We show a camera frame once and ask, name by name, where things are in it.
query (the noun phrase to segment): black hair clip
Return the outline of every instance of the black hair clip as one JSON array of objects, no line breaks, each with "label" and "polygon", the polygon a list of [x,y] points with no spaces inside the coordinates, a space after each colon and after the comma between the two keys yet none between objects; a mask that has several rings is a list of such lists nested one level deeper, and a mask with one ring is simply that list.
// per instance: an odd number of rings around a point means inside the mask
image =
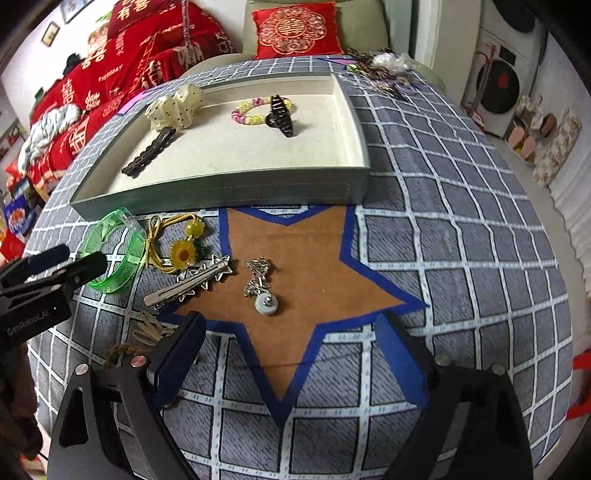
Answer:
[{"label": "black hair clip", "polygon": [[287,137],[294,136],[294,127],[291,123],[290,111],[279,95],[271,97],[271,113],[267,115],[265,123],[271,128],[278,128]]},{"label": "black hair clip", "polygon": [[172,142],[176,132],[176,129],[172,127],[163,128],[150,146],[140,153],[134,160],[129,162],[129,164],[121,170],[121,173],[128,177],[136,178],[140,172],[146,168],[146,166],[149,165],[150,162],[152,162],[152,160],[170,144],[170,142]]}]

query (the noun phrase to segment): yellow flower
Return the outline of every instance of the yellow flower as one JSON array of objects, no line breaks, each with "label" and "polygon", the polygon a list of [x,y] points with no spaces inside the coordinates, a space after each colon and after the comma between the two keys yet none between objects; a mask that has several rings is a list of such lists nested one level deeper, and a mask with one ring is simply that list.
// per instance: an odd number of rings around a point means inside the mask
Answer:
[{"label": "yellow flower", "polygon": [[195,263],[197,252],[192,242],[188,240],[177,240],[170,248],[169,256],[173,267],[183,270]]}]

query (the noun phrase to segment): brown star shape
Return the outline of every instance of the brown star shape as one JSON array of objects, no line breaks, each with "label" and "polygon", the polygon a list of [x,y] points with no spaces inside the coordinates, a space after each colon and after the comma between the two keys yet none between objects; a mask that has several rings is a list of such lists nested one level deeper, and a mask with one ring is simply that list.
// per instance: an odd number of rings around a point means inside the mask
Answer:
[{"label": "brown star shape", "polygon": [[[201,292],[177,311],[243,323],[277,398],[289,386],[316,325],[395,307],[403,301],[340,261],[345,207],[331,207],[289,226],[228,210],[234,275]],[[271,261],[268,277],[279,311],[265,317],[243,295],[246,262]]]}]

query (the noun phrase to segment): beaded bracelet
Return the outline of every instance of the beaded bracelet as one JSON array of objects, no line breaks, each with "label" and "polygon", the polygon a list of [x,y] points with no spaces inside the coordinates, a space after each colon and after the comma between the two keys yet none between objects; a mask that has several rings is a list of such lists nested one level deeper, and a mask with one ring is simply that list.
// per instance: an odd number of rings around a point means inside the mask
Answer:
[{"label": "beaded bracelet", "polygon": [[[296,106],[291,103],[287,98],[281,97],[285,103],[285,106],[289,110],[290,113],[293,113],[296,109]],[[266,115],[245,115],[246,112],[253,109],[254,107],[261,106],[261,105],[270,105],[271,104],[271,97],[263,97],[263,98],[253,98],[248,102],[241,103],[232,110],[232,120],[234,120],[237,124],[242,125],[262,125],[265,123]]]}]

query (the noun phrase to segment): green plastic bracelet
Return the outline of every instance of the green plastic bracelet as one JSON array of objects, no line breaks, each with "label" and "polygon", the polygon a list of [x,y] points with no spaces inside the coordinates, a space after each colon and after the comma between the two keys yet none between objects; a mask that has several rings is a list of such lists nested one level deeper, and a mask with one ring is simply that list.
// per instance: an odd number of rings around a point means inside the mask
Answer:
[{"label": "green plastic bracelet", "polygon": [[84,245],[82,256],[100,252],[109,235],[119,226],[125,226],[131,233],[131,239],[123,261],[115,271],[104,280],[93,280],[87,283],[90,288],[102,293],[113,293],[125,285],[138,271],[144,256],[146,241],[145,230],[131,215],[127,208],[120,208],[104,217],[91,231]]}]

